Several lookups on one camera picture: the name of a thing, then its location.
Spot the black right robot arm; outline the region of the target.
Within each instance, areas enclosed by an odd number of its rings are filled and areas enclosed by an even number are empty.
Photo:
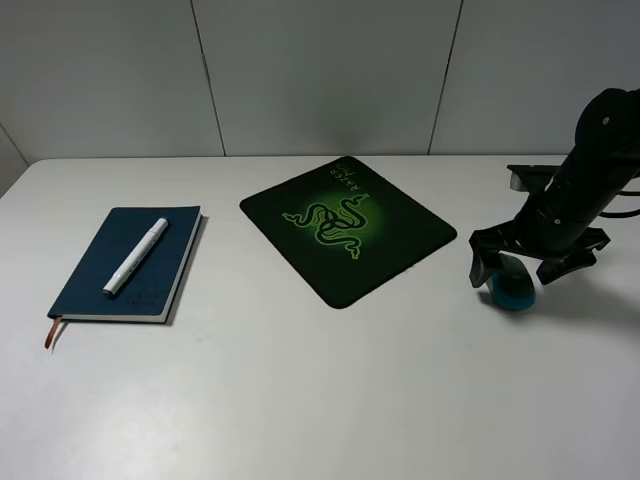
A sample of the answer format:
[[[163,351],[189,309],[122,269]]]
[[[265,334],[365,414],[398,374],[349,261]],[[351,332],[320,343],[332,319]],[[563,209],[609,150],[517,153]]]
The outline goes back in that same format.
[[[591,224],[639,176],[638,91],[597,95],[579,117],[574,142],[559,166],[510,166],[512,189],[528,197],[514,219],[472,233],[473,287],[506,272],[509,253],[540,260],[544,285],[595,264],[610,239]]]

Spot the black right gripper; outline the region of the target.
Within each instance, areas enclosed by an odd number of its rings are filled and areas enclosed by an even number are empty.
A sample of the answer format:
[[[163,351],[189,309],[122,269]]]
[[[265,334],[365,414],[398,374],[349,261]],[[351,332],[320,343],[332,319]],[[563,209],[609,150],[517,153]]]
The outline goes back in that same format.
[[[531,193],[514,219],[472,233],[471,286],[481,287],[500,271],[503,252],[541,260],[536,275],[542,285],[593,266],[610,238],[590,224],[609,203],[606,185],[553,184]]]

